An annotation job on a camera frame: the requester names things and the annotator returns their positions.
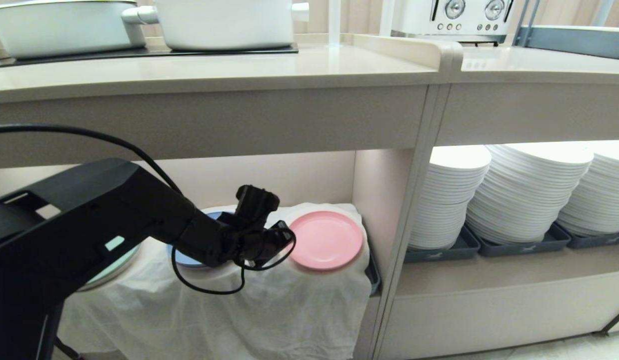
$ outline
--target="floor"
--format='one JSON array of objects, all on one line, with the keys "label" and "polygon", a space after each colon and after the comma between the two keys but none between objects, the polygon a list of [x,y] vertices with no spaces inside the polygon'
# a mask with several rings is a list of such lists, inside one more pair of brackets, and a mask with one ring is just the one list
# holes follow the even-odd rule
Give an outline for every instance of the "floor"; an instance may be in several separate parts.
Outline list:
[{"label": "floor", "polygon": [[[619,332],[609,337],[584,336],[530,346],[431,360],[619,360]],[[69,360],[56,351],[52,360]],[[85,360],[126,360],[115,353],[88,354]]]}]

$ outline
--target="white cloth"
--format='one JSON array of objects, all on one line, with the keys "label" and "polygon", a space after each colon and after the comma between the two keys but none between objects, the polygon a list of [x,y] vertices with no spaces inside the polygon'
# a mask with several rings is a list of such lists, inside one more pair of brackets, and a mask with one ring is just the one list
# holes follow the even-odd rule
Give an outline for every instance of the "white cloth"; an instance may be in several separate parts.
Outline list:
[{"label": "white cloth", "polygon": [[[339,207],[362,228],[353,205]],[[350,359],[371,292],[365,245],[339,271],[300,271],[286,260],[246,271],[241,292],[219,296],[181,284],[165,244],[148,239],[117,278],[65,301],[58,337],[81,353],[118,349],[129,360]]]}]

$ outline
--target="white pot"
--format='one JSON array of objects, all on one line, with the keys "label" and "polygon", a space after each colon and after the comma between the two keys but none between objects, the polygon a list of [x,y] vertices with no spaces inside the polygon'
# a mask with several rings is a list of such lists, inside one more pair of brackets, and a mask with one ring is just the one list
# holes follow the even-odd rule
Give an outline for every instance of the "white pot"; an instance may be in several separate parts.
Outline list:
[{"label": "white pot", "polygon": [[0,40],[16,59],[145,46],[140,25],[123,21],[134,0],[33,0],[0,5]]},{"label": "white pot", "polygon": [[294,20],[307,21],[306,2],[292,0],[154,0],[125,11],[125,21],[160,23],[174,50],[279,48],[294,42]]}]

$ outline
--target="white pot handle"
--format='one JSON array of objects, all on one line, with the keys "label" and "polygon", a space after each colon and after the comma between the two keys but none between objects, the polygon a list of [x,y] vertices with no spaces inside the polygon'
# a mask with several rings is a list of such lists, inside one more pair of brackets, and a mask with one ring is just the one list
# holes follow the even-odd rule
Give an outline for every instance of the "white pot handle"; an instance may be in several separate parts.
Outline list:
[{"label": "white pot handle", "polygon": [[291,5],[291,18],[294,21],[310,21],[310,3],[297,2]]},{"label": "white pot handle", "polygon": [[125,23],[134,25],[158,24],[159,15],[154,6],[139,6],[126,9],[120,14]]}]

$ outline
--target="white toaster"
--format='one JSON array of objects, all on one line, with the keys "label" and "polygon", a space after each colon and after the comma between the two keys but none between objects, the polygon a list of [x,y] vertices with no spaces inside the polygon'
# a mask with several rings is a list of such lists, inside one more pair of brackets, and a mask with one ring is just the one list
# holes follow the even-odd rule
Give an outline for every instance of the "white toaster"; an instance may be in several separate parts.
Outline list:
[{"label": "white toaster", "polygon": [[396,0],[392,36],[503,43],[515,0]]}]

